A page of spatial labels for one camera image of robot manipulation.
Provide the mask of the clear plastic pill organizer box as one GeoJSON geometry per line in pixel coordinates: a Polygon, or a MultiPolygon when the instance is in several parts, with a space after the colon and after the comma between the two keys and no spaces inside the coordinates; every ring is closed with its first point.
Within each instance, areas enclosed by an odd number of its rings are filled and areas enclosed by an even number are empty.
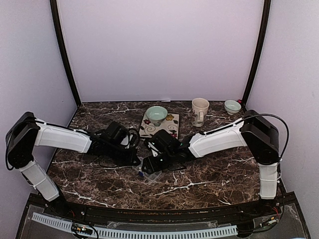
{"type": "Polygon", "coordinates": [[[150,182],[150,183],[153,183],[153,182],[157,181],[157,180],[159,179],[159,177],[161,176],[161,174],[162,174],[162,171],[155,172],[155,173],[153,173],[153,174],[148,174],[148,173],[146,173],[146,172],[143,172],[143,171],[142,171],[142,165],[132,166],[132,168],[136,171],[137,175],[138,175],[140,178],[142,178],[142,179],[144,179],[144,180],[146,180],[147,182],[150,182]],[[142,171],[142,172],[143,172],[143,174],[144,174],[143,177],[141,177],[141,176],[138,174],[139,171],[142,171]]]}

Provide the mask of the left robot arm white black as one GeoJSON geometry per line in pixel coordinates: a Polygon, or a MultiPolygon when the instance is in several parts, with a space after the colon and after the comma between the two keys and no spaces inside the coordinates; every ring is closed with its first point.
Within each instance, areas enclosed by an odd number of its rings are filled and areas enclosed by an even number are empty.
{"type": "Polygon", "coordinates": [[[9,171],[17,169],[42,197],[51,202],[51,209],[59,217],[70,213],[58,186],[49,178],[33,156],[36,146],[47,146],[78,153],[106,156],[120,167],[138,166],[140,141],[138,131],[125,128],[116,121],[106,129],[89,132],[42,121],[32,112],[25,112],[5,136],[5,164],[9,171]]]}

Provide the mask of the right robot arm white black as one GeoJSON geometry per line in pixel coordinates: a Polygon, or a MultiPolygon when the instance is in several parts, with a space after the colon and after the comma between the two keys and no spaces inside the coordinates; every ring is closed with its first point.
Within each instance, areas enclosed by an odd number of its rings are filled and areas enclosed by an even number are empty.
{"type": "Polygon", "coordinates": [[[179,141],[164,129],[146,142],[151,156],[143,159],[142,171],[153,174],[168,169],[176,163],[185,163],[211,153],[248,147],[259,166],[260,198],[254,211],[265,216],[274,207],[277,183],[280,178],[280,162],[284,150],[279,147],[279,130],[266,118],[281,120],[272,114],[259,114],[249,110],[242,118],[219,128],[200,131],[179,141]]]}

